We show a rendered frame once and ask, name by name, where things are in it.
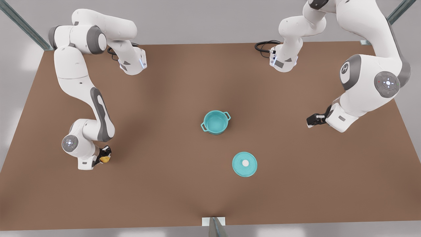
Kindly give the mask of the teal lid with white knob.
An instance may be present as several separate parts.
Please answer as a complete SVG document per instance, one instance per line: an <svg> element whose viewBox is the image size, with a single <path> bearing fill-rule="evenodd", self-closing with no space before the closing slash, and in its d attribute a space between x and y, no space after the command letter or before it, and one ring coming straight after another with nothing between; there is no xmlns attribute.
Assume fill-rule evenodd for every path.
<svg viewBox="0 0 421 237"><path fill-rule="evenodd" d="M250 177L257 171L257 159L248 152L239 152L233 157L232 167L240 177Z"/></svg>

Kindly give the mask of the silver frame post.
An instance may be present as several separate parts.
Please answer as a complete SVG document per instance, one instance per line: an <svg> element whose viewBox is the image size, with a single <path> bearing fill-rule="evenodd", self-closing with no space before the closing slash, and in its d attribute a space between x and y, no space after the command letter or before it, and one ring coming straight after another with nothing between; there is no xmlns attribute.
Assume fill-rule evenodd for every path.
<svg viewBox="0 0 421 237"><path fill-rule="evenodd" d="M6 0L0 0L0 10L12 20L27 36L30 37L44 51L52 51L53 47L46 42L17 12Z"/></svg>
<svg viewBox="0 0 421 237"><path fill-rule="evenodd" d="M202 226L209 227L209 237L229 237L225 217L202 217Z"/></svg>
<svg viewBox="0 0 421 237"><path fill-rule="evenodd" d="M393 25L418 0L376 0L379 6L387 6L393 10L387 15L388 22Z"/></svg>

